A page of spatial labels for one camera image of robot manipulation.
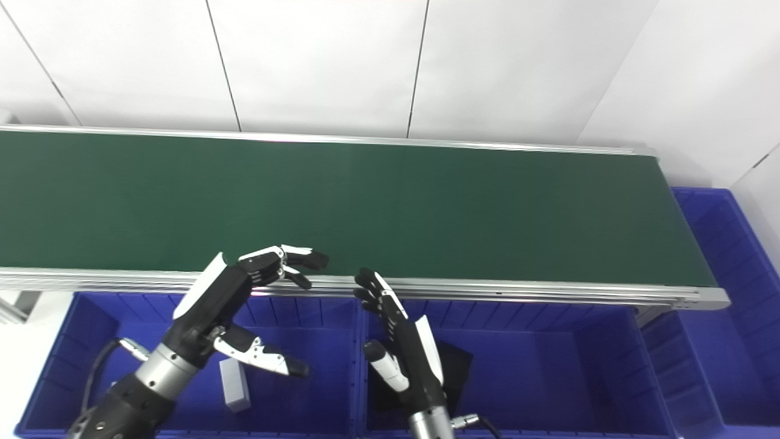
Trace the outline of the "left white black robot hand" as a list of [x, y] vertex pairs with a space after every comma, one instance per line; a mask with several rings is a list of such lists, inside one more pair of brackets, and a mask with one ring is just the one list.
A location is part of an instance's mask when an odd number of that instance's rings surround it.
[[169, 362], [183, 369], [203, 369], [215, 352], [288, 377], [308, 377], [310, 367], [262, 342], [260, 336], [233, 322], [255, 287], [288, 280], [309, 290], [304, 267], [323, 270], [329, 258], [313, 248], [289, 245], [262, 248], [226, 264], [223, 253], [209, 263], [173, 313], [173, 324], [161, 340]]

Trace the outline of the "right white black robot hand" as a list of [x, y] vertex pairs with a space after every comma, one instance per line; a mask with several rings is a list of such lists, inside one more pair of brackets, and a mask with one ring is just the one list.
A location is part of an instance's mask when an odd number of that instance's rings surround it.
[[363, 356], [399, 397], [407, 415], [431, 412], [446, 406], [443, 372], [427, 318], [412, 321], [388, 282], [378, 272], [360, 268], [354, 290], [362, 307], [376, 314], [385, 329], [390, 347], [370, 340]]

